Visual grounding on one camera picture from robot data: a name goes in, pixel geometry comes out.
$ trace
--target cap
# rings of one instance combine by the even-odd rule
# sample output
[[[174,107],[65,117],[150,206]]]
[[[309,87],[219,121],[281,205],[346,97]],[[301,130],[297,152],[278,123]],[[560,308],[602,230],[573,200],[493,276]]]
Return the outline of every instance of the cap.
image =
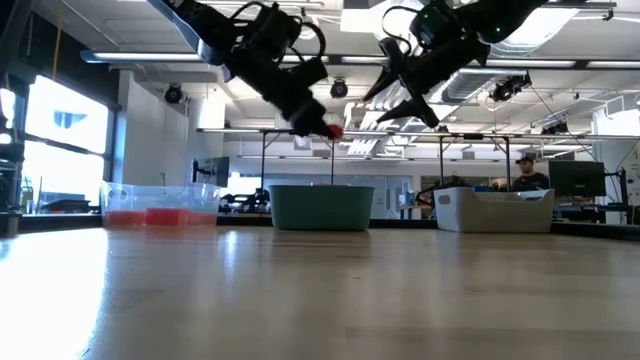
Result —
[[[522,159],[516,161],[516,164],[520,165],[521,163],[524,163],[524,162],[530,162],[530,163],[533,164],[534,161],[533,161],[532,158],[530,158],[528,156],[523,156]]]

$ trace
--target white bin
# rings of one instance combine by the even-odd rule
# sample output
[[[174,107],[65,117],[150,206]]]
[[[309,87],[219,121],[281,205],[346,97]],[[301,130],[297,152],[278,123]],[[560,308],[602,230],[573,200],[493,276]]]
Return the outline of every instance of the white bin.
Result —
[[[553,218],[554,191],[476,193],[470,188],[435,192],[442,230],[482,233],[547,233]]]

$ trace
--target computer monitor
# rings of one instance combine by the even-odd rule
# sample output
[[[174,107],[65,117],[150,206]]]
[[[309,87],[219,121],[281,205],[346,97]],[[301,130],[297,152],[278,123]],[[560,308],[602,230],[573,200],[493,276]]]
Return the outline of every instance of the computer monitor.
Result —
[[[606,196],[604,164],[592,161],[549,161],[549,182],[556,196]]]

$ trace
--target white wall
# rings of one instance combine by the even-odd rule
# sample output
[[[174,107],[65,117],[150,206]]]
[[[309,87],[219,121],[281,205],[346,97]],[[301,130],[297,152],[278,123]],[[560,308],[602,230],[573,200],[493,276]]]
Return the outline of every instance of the white wall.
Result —
[[[136,83],[120,76],[122,111],[116,125],[114,181],[132,185],[181,186],[190,179],[194,157],[220,156],[222,139],[196,134],[201,106],[190,117]]]
[[[200,117],[203,105],[203,100],[193,100],[189,105],[189,143],[187,146],[189,161],[222,156],[224,134],[196,132],[198,127],[205,127],[200,123],[203,120]]]

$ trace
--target teal bin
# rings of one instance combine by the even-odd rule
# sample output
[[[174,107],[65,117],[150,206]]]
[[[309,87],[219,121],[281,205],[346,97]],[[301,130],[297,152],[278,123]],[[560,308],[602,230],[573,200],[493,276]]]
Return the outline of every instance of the teal bin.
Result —
[[[369,227],[373,188],[274,185],[273,226],[281,230],[363,231]]]

